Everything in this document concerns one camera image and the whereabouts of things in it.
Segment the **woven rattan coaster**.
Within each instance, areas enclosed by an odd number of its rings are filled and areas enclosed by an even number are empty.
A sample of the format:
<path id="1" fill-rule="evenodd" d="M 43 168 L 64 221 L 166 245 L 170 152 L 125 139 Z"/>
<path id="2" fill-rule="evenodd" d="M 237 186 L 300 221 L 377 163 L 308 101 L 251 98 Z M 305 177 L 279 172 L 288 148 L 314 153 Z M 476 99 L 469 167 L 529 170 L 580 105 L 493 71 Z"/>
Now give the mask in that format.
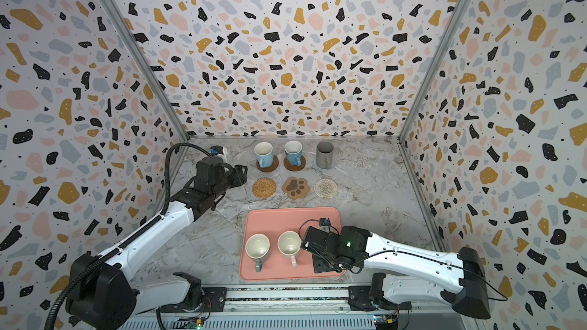
<path id="1" fill-rule="evenodd" d="M 260 199 L 267 199 L 277 191 L 277 184 L 270 178 L 261 178 L 254 182 L 252 193 Z"/>

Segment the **brown wooden coaster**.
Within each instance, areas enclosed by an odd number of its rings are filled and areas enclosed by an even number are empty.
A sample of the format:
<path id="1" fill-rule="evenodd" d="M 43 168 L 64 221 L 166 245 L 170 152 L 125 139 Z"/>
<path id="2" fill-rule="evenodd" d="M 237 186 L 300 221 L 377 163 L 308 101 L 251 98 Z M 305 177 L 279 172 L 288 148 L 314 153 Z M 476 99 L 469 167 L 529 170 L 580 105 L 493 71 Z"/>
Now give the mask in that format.
<path id="1" fill-rule="evenodd" d="M 284 166 L 289 171 L 293 171 L 293 172 L 302 171 L 305 168 L 306 164 L 307 164 L 306 158 L 304 157 L 304 155 L 301 156 L 301 165 L 300 166 L 293 165 L 289 162 L 287 157 L 284 158 Z"/>
<path id="2" fill-rule="evenodd" d="M 261 167 L 259 161 L 256 161 L 256 167 L 258 170 L 260 170 L 263 173 L 270 173 L 272 171 L 275 171 L 279 166 L 279 160 L 277 156 L 273 157 L 273 162 L 269 167 Z"/>

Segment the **pink handled cream mug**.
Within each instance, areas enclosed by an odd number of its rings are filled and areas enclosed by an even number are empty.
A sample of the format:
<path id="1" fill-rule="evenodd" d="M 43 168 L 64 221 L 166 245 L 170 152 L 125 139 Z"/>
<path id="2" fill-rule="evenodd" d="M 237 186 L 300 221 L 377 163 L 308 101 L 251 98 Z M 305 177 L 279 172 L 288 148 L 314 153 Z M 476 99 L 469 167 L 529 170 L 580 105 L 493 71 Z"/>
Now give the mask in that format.
<path id="1" fill-rule="evenodd" d="M 301 251 L 302 240 L 298 233 L 284 232 L 278 238 L 278 250 L 290 259 L 293 268 L 297 268 L 297 255 Z"/>

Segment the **cork paw coaster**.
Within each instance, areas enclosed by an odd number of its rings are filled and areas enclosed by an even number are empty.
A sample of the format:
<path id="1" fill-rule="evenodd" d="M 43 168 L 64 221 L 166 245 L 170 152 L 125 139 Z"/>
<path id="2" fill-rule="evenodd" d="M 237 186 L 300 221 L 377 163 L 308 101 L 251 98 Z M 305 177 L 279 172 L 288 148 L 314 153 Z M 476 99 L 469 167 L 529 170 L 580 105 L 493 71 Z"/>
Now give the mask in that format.
<path id="1" fill-rule="evenodd" d="M 311 192 L 307 180 L 296 177 L 288 178 L 281 189 L 290 200 L 305 199 Z"/>

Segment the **light blue patterned mug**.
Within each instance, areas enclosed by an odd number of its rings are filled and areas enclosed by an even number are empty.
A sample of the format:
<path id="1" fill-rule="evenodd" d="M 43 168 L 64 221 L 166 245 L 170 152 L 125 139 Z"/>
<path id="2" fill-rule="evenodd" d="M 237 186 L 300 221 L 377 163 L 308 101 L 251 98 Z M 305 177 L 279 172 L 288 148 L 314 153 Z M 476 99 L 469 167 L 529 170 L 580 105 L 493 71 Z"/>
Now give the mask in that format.
<path id="1" fill-rule="evenodd" d="M 284 146 L 284 150 L 290 166 L 300 167 L 302 164 L 303 145 L 299 141 L 289 141 Z"/>

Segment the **multicolour woven coaster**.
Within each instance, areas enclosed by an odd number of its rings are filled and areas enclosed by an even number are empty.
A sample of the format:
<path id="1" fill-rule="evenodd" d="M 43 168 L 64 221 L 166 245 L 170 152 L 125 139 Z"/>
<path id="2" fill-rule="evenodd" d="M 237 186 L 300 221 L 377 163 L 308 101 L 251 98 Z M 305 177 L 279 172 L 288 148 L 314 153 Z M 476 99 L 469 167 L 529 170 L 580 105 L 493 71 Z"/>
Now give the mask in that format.
<path id="1" fill-rule="evenodd" d="M 315 194 L 325 200 L 333 199 L 338 193 L 338 185 L 330 179 L 317 181 L 313 188 Z"/>

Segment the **teal handled cream mug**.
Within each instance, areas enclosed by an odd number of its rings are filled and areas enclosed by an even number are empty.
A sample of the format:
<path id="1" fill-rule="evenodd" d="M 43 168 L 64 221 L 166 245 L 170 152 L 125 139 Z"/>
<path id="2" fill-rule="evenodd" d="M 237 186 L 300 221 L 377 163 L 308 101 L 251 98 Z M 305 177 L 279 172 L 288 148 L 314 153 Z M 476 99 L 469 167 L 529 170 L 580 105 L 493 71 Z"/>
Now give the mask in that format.
<path id="1" fill-rule="evenodd" d="M 254 234 L 246 241 L 246 255 L 255 262 L 256 273 L 262 271 L 264 262 L 269 256 L 270 249 L 271 242 L 266 235 Z"/>

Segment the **grey mug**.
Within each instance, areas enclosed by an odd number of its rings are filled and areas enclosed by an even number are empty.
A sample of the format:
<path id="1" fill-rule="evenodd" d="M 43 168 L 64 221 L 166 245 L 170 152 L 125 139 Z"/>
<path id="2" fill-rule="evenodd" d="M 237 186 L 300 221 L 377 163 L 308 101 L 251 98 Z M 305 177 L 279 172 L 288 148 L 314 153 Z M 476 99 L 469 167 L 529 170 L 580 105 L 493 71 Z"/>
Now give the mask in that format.
<path id="1" fill-rule="evenodd" d="M 316 166 L 328 170 L 333 166 L 334 145 L 328 141 L 321 141 L 316 146 Z"/>

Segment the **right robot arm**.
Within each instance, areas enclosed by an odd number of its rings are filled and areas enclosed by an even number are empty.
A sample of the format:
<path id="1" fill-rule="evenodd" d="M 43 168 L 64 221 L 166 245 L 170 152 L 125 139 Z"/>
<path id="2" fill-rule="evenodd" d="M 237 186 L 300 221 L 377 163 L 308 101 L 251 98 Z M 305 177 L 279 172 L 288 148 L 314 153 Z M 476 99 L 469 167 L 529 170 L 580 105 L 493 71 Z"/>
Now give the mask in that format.
<path id="1" fill-rule="evenodd" d="M 447 303 L 462 316 L 490 319 L 488 285 L 478 252 L 438 252 L 399 244 L 354 226 L 309 227 L 302 249 L 335 272 L 374 270 L 365 294 L 349 290 L 354 310 L 399 310 L 412 302 Z"/>

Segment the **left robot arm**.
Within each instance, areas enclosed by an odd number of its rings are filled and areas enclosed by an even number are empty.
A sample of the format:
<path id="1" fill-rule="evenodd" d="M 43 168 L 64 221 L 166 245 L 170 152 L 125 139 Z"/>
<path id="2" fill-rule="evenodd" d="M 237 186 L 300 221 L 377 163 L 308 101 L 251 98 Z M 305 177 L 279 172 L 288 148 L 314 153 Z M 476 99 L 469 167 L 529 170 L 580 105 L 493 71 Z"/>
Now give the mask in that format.
<path id="1" fill-rule="evenodd" d="M 132 316 L 159 307 L 201 307 L 202 282 L 188 273 L 175 272 L 141 287 L 133 287 L 131 280 L 178 232 L 214 210 L 229 189 L 245 185 L 247 172 L 246 166 L 231 166 L 220 157 L 200 160 L 195 177 L 171 197 L 166 212 L 101 254 L 74 261 L 60 295 L 66 312 L 97 329 L 118 329 Z"/>

